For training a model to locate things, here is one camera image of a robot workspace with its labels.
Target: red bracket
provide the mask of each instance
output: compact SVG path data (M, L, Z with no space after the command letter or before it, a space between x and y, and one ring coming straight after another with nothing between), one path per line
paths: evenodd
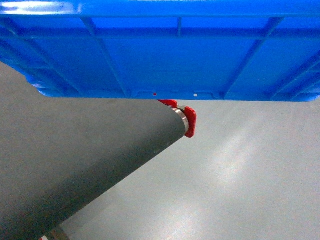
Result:
M196 111L193 110L191 107L186 106L183 113L189 122L189 129L186 132L185 136L187 138L192 138L195 135L195 131L196 131L196 122L197 122Z
M171 108L178 108L178 102L176 100L158 100L160 103L163 103L164 105L167 105Z
M168 107L180 109L177 101L175 100L158 100L158 101L163 103L164 105L167 105ZM189 122L189 129L186 132L185 136L187 138L192 138L195 135L195 131L196 131L196 122L197 122L196 111L188 106L180 110L184 113L184 115L186 116Z

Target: gray conveyor belt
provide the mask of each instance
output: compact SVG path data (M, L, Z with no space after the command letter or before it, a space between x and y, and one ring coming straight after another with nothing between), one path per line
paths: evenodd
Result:
M27 104L14 116L0 103L1 240L42 237L185 134L181 117L156 100L106 103L34 117Z

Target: blue plastic crate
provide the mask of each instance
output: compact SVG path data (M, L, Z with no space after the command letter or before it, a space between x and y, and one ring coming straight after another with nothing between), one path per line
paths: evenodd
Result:
M48 97L311 101L320 1L3 1L0 61Z

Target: gray floor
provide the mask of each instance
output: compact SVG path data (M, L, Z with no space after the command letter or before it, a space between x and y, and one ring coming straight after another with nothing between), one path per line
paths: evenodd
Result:
M15 96L1 97L0 124L21 112L70 119L87 106L94 116L113 101L46 98L3 64L0 83L0 96ZM196 136L63 223L70 240L320 239L320 100L179 103L197 111Z

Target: metal roller end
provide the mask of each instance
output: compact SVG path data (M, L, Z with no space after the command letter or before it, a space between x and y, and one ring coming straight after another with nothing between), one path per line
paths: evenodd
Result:
M182 121L184 123L184 127L185 127L184 134L186 134L187 131L189 130L189 121L188 121L186 115L178 108L173 107L172 110L175 111L176 114L178 114L181 117L181 119L182 119Z

